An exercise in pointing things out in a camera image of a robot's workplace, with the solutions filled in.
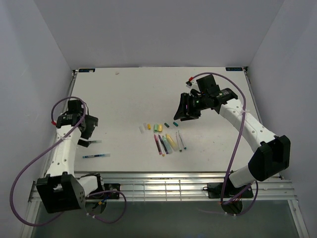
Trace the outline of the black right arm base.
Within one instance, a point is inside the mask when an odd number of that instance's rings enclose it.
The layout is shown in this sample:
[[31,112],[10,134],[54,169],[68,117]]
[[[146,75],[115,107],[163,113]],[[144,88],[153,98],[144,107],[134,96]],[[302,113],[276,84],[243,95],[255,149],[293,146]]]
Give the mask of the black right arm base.
[[[222,182],[209,182],[206,186],[203,187],[203,191],[206,191],[208,193],[208,198],[220,198],[222,185],[223,185]],[[246,187],[247,186],[244,185],[240,188],[235,188],[232,185],[226,185],[225,191],[224,191],[224,198],[232,198]],[[254,197],[254,194],[250,187],[239,195],[239,198],[253,198],[253,197]]]

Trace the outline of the green capped white marker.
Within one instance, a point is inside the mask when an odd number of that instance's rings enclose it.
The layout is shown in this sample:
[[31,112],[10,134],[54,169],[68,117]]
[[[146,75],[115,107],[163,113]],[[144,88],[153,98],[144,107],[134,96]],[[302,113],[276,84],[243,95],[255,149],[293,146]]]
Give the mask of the green capped white marker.
[[183,136],[182,136],[182,134],[180,133],[180,131],[178,131],[178,135],[179,135],[180,142],[181,142],[181,145],[182,145],[183,149],[186,150],[186,149],[187,149],[187,146],[186,146],[186,144],[185,144],[185,141],[184,141]]

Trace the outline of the red gel pen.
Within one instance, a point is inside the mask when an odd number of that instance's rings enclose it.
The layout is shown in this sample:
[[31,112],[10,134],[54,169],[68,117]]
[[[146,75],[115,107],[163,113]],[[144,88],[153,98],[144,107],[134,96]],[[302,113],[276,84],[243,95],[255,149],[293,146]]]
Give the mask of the red gel pen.
[[156,142],[156,146],[157,146],[157,149],[158,149],[158,152],[160,155],[162,155],[162,151],[161,151],[161,148],[160,148],[160,145],[159,145],[159,140],[158,140],[158,137],[154,134],[154,139],[155,139],[155,142]]

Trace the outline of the dark purple pen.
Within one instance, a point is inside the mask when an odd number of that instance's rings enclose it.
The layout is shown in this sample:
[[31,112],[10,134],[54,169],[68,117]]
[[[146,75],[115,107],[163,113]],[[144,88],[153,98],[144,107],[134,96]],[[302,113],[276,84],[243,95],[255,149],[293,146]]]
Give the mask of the dark purple pen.
[[166,148],[166,146],[165,146],[165,144],[164,144],[164,141],[163,141],[161,135],[158,135],[158,137],[159,137],[159,140],[160,140],[160,142],[161,142],[161,145],[162,145],[162,147],[163,147],[165,153],[168,154],[168,150],[167,150],[167,148]]

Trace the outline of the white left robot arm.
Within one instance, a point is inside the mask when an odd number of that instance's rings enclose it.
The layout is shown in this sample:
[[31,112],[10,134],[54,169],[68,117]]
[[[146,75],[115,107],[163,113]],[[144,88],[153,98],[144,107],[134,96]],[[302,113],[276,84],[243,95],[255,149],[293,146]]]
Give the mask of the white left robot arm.
[[67,111],[57,118],[58,145],[45,177],[36,182],[48,213],[82,209],[88,195],[94,198],[104,195],[105,186],[99,174],[76,178],[74,173],[77,147],[90,145],[89,138],[97,125],[98,118],[89,115],[84,103],[75,98],[67,102]]

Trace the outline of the blue gel pen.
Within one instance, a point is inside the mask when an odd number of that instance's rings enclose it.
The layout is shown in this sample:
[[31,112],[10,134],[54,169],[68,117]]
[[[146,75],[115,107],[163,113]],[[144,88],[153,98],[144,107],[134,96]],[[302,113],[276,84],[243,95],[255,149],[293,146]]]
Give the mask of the blue gel pen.
[[95,155],[86,155],[86,156],[82,156],[83,159],[86,158],[102,158],[102,157],[110,157],[111,154],[110,153],[106,153],[106,154],[95,154]]

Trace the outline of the yellow highlighter pen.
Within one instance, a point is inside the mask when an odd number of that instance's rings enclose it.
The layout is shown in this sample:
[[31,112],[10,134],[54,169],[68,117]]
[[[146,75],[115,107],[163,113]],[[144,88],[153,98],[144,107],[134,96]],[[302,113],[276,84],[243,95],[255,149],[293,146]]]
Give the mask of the yellow highlighter pen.
[[174,151],[177,151],[178,150],[178,145],[175,143],[175,141],[173,140],[173,138],[169,135],[169,134],[166,134],[166,139],[168,141],[168,143],[170,144],[170,146],[172,147],[172,149]]

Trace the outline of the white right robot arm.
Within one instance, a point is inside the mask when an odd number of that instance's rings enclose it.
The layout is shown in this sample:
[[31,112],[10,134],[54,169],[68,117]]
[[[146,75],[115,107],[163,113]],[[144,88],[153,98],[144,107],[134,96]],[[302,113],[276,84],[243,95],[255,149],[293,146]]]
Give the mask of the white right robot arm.
[[246,110],[246,98],[239,100],[231,89],[221,89],[215,81],[216,73],[201,73],[187,82],[190,92],[182,93],[175,120],[194,120],[201,111],[211,109],[238,130],[238,140],[244,138],[253,151],[248,164],[237,171],[228,172],[223,189],[235,197],[242,187],[264,181],[289,167],[291,142],[285,135],[277,136],[265,128]]

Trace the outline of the mint green highlighter cap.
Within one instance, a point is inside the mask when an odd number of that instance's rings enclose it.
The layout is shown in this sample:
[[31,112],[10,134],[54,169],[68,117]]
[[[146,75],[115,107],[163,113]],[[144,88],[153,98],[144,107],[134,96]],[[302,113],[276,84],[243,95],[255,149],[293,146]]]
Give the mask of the mint green highlighter cap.
[[158,126],[158,124],[154,124],[154,132],[158,132],[159,131],[159,126]]

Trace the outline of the yellow capped white marker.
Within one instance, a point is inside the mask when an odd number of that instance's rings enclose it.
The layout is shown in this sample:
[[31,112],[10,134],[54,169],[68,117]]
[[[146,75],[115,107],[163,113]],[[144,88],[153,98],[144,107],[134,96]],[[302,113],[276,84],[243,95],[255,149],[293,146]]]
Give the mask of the yellow capped white marker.
[[160,146],[160,150],[161,150],[161,155],[164,157],[164,156],[165,156],[165,153],[164,153],[164,151],[163,151],[163,149],[162,149],[161,146]]

